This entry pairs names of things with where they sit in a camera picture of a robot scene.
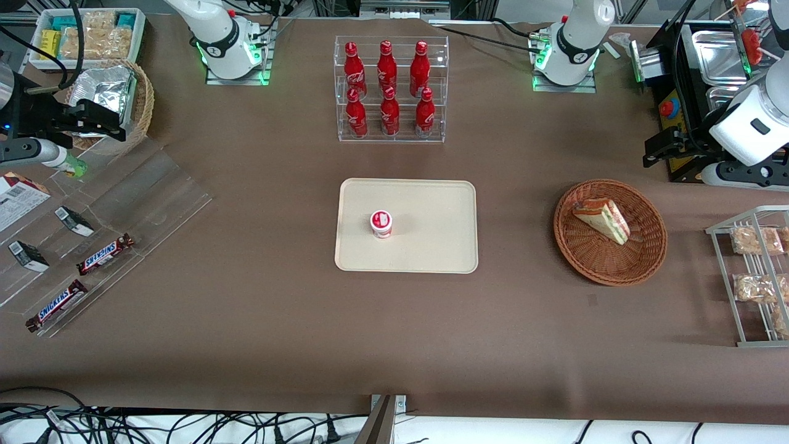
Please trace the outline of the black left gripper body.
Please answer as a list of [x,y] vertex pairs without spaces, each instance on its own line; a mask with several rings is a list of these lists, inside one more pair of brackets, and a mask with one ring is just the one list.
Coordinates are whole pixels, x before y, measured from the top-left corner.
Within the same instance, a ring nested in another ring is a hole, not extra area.
[[716,162],[716,145],[711,142],[712,137],[709,130],[712,123],[702,123],[698,127],[693,127],[690,136],[687,135],[687,125],[678,123],[678,130],[685,138],[683,146],[679,148],[679,154],[674,163],[683,165],[693,160],[697,163],[711,164]]

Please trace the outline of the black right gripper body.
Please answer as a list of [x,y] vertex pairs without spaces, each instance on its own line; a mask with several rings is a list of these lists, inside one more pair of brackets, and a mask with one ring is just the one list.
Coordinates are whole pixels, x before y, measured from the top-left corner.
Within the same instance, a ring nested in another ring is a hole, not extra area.
[[11,138],[38,137],[72,130],[77,120],[52,95],[15,92],[1,110],[1,132]]

